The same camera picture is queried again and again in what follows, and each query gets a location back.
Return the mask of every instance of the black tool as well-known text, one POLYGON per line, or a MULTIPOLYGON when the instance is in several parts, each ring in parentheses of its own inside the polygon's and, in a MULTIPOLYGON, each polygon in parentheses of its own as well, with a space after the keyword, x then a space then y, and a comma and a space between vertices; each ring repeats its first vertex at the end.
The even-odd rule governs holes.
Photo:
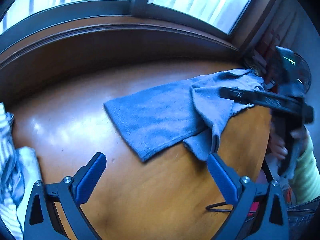
POLYGON ((60 221, 55 202, 61 203, 77 239, 101 240, 80 205, 87 202, 105 168, 105 155, 96 153, 73 177, 66 176, 61 182, 48 185, 41 180, 36 181, 27 207, 24 240, 69 239, 60 221))
POLYGON ((278 174, 292 179, 297 158, 301 152, 302 141, 294 140, 291 131, 313 122, 313 108, 304 102, 304 87, 299 80, 299 68, 295 65, 293 51, 276 47, 276 57, 271 64, 278 68, 274 77, 278 85, 278 94, 248 91, 232 88, 220 88, 220 96, 243 104, 255 104, 272 109, 275 132, 284 139, 288 150, 287 157, 281 161, 278 174))
POLYGON ((247 176, 240 177, 233 168, 225 165, 217 153, 209 155, 207 165, 226 203, 233 205, 231 213, 212 239, 236 239, 253 202, 260 202, 260 205, 245 239, 289 239, 286 204, 277 181, 256 184, 247 176))

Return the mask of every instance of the blue towel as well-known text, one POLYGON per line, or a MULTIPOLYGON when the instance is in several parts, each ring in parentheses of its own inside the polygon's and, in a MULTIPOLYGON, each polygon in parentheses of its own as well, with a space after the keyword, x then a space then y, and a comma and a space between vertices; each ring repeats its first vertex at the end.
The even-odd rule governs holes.
POLYGON ((104 103, 122 138, 143 162, 183 141, 206 161, 217 152, 229 118, 246 107, 220 98, 220 86, 263 91, 263 79, 249 69, 233 69, 153 87, 104 103))

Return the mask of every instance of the red object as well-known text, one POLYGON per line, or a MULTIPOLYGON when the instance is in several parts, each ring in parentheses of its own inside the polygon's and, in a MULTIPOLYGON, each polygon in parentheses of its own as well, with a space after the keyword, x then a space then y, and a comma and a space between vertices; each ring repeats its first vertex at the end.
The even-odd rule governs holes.
POLYGON ((253 202, 250 208, 250 211, 257 211, 259 207, 259 202, 253 202))
POLYGON ((287 196, 286 196, 286 202, 287 202, 287 203, 292 203, 292 198, 291 198, 291 196, 292 196, 292 189, 291 189, 290 186, 289 186, 289 188, 288 188, 288 190, 287 190, 287 196))

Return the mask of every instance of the person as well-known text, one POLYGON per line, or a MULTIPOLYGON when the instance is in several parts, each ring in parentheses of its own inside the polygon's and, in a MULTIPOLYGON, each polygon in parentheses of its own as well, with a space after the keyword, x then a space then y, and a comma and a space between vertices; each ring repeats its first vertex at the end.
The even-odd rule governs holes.
MULTIPOLYGON (((292 131, 291 136, 303 140, 303 148, 297 161, 294 177, 289 180, 297 204, 302 204, 320 196, 320 174, 309 131, 303 126, 301 129, 292 131)), ((284 140, 275 133, 273 124, 271 124, 268 146, 271 154, 278 160, 285 159, 288 154, 284 140)))

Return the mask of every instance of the wooden table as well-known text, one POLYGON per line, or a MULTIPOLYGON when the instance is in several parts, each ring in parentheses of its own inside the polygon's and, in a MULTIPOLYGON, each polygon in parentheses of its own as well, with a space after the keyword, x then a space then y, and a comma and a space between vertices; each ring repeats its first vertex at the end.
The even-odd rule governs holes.
MULTIPOLYGON (((95 152, 107 168, 82 205, 102 239, 211 239, 226 214, 206 212, 223 201, 206 163, 179 143, 141 163, 113 127, 103 102, 149 87, 237 68, 208 61, 142 64, 75 78, 11 107, 16 147, 36 150, 46 183, 73 175, 95 152)), ((256 179, 269 134, 269 110, 248 109, 229 120, 218 154, 240 176, 256 179)), ((57 204, 68 236, 75 239, 57 204)))

